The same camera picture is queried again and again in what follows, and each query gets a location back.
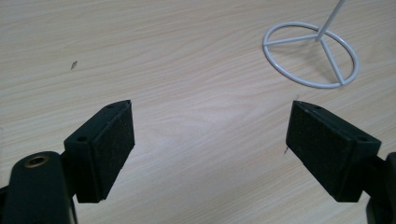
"white metal base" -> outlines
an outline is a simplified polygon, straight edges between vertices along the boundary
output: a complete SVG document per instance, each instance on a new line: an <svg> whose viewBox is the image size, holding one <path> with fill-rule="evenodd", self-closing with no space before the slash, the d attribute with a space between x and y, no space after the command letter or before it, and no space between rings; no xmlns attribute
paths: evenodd
<svg viewBox="0 0 396 224"><path fill-rule="evenodd" d="M268 41L269 37L271 34L273 34L276 30L279 30L281 28L285 27L303 27L305 29L310 29L314 31L318 31L316 34L313 35L303 35L303 36L298 36L298 37L293 37L293 38L287 38L287 39L280 39L280 40L274 40L274 41ZM340 36L336 35L335 33L329 31L329 30L322 30L323 28L320 28L316 25L310 24L310 23L305 23L305 22L298 22L298 21L291 21L291 22L284 22L280 23L274 27L272 27L268 32L265 34L264 39L262 41L262 48L264 50L265 56L267 57L268 61L271 63L271 65L281 74L283 74L285 77L290 78L291 80L294 80L298 83L304 84L309 87L315 87L315 88L323 88L323 89L331 89L331 88L338 88L344 85L349 84L350 82L355 79L359 72L359 60L358 56L356 55L355 51L353 50L348 43L343 40ZM337 63L335 62L334 57L332 56L332 53L326 43L326 40L324 36L327 35L337 41L339 44L341 44L346 51L349 53L352 62L353 62L353 70L352 73L349 75L347 79L344 79L340 69L338 68ZM320 42L321 46L323 47L327 58L330 61L330 64L332 66L332 70L334 71L338 82L336 83L317 83L317 82L312 82L309 80L305 80L303 78L297 77L294 74L288 72L285 68L280 66L274 57L271 55L270 50L268 49L270 46L273 45L279 45L279 44L285 44L285 43L290 43L290 42L296 42L296 41L302 41L302 40L307 40L307 39L316 39L317 41Z"/></svg>

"white wire stand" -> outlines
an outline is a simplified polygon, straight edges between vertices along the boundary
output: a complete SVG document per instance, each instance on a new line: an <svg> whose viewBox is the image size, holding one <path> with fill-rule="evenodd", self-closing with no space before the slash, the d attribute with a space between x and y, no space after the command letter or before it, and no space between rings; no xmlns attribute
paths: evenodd
<svg viewBox="0 0 396 224"><path fill-rule="evenodd" d="M335 33L331 32L328 30L330 24L332 23L332 20L334 19L335 15L337 12L340 10L341 6L344 4L345 0L340 0L335 7L335 9L332 11L332 14L330 15L329 19L327 19L326 23L322 27L318 27L316 25L310 24L310 23L305 23L305 22L298 22L298 21L290 21L290 22L284 22L280 23L274 27L272 27L268 32L265 34L264 39L262 41L262 48L264 50L265 56L267 57L268 61L271 63L271 65L281 74L283 74L285 77L290 78L293 81L296 81L298 83L301 83L305 86L309 87L315 87L315 88L322 88L322 89L331 89L331 88L338 88L344 85L349 84L350 82L355 79L355 77L358 75L359 72L359 60L358 56L356 55L355 51L353 50L350 45L343 40L340 36L336 35ZM285 28L285 27L303 27L305 29L310 29L317 31L313 35L302 35L298 37L292 37L292 38L286 38L286 39L279 39L279 40L274 40L274 41L268 41L269 37L271 34L273 34L276 30ZM349 77L344 79L342 76L340 69L338 67L338 64L336 63L334 57L332 56L332 52L329 49L329 46L324 38L324 36L327 35L334 39L336 42L338 42L340 45L346 49L346 51L349 53L352 62L353 62L353 69ZM332 66L332 70L335 73L335 76L337 77L338 82L335 83L317 83L317 82L312 82L300 77L295 76L294 74L288 72L285 68L283 68L281 65L279 65L274 57L271 55L270 50L268 49L270 46L274 45L281 45L281 44L286 44L286 43L291 43L291 42L297 42L297 41L303 41L303 40L308 40L308 39L315 39L315 41L320 42L321 46L323 47L327 58L330 61L330 64Z"/></svg>

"light wood grain surface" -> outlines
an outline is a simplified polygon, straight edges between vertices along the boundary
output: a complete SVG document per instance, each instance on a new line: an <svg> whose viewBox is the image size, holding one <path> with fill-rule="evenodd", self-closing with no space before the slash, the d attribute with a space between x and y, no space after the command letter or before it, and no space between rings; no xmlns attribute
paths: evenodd
<svg viewBox="0 0 396 224"><path fill-rule="evenodd" d="M346 1L331 30L361 69L341 89L292 82L262 52L273 25L323 24L336 3L1 1L0 186L15 162L63 152L100 108L130 99L134 150L107 200L77 204L79 223L365 223L368 195L337 203L285 137L298 99L380 139L381 158L396 149L396 1ZM334 81L315 42L273 51L299 76Z"/></svg>

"small debris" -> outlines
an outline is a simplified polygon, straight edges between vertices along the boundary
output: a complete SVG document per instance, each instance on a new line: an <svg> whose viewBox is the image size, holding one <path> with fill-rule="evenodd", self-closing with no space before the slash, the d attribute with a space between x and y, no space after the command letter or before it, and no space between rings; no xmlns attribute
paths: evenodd
<svg viewBox="0 0 396 224"><path fill-rule="evenodd" d="M72 63L72 68L70 70L73 70L77 66L77 61Z"/></svg>

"black plastic bracket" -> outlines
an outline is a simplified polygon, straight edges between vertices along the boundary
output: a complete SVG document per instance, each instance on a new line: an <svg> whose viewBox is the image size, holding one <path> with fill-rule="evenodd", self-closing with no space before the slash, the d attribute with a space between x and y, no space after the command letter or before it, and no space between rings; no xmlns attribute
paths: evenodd
<svg viewBox="0 0 396 224"><path fill-rule="evenodd" d="M356 203L366 191L369 223L393 220L396 154L378 158L379 140L320 106L294 101L286 144L337 202Z"/></svg>
<svg viewBox="0 0 396 224"><path fill-rule="evenodd" d="M134 147L131 101L102 108L64 140L65 151L18 161L0 189L0 224L77 223L72 197L99 203Z"/></svg>

